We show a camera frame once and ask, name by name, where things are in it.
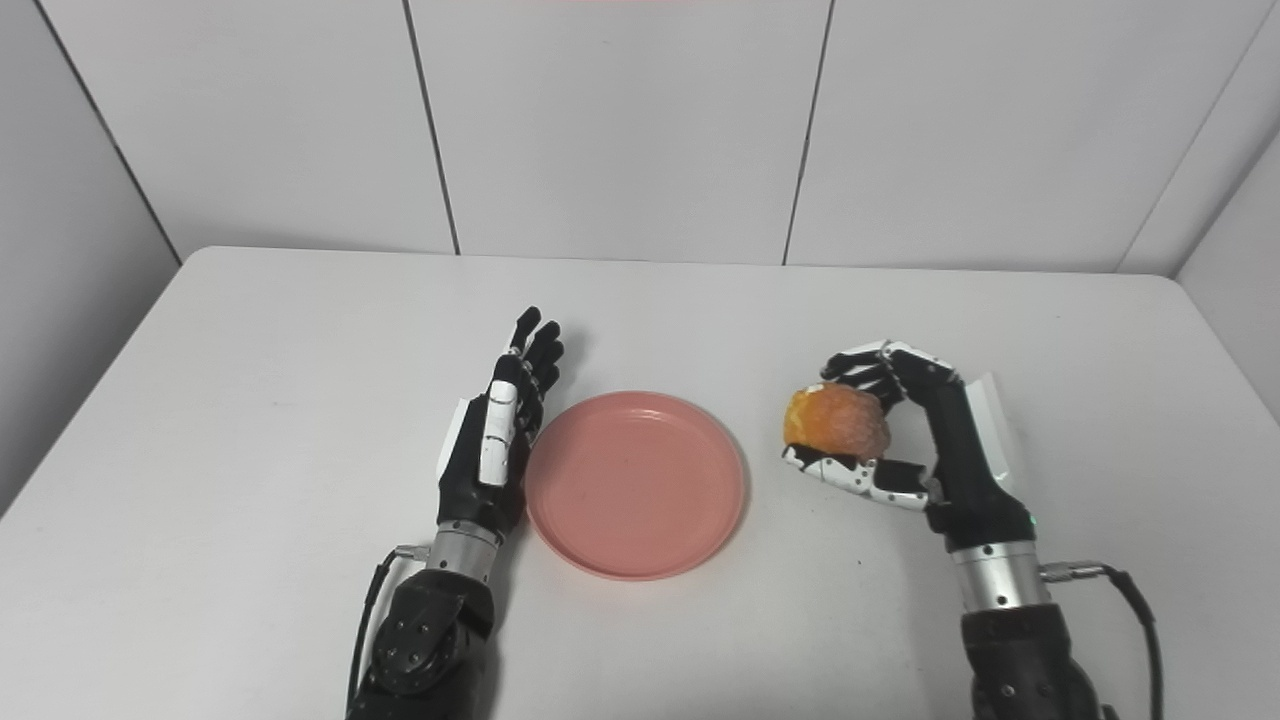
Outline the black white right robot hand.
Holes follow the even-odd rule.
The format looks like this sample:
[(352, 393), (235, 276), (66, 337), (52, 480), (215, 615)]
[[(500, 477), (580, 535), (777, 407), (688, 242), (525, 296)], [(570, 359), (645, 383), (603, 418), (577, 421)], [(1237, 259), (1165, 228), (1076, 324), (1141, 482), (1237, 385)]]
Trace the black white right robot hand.
[(932, 469), (786, 442), (783, 460), (828, 486), (884, 506), (923, 512), (950, 552), (1033, 541), (1036, 523), (1007, 489), (1009, 455), (989, 379), (966, 383), (937, 356), (883, 340), (831, 356), (823, 380), (868, 392), (879, 409), (923, 409), (934, 443)]

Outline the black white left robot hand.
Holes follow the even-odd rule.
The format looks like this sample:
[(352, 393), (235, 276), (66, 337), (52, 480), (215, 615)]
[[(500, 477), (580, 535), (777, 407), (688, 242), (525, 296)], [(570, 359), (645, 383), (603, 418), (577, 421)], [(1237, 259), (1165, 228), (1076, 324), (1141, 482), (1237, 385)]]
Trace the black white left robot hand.
[(561, 325), (527, 307), (486, 387), (454, 411), (442, 450), (440, 527), (475, 525), (504, 542), (520, 524), (525, 471), (563, 355)]

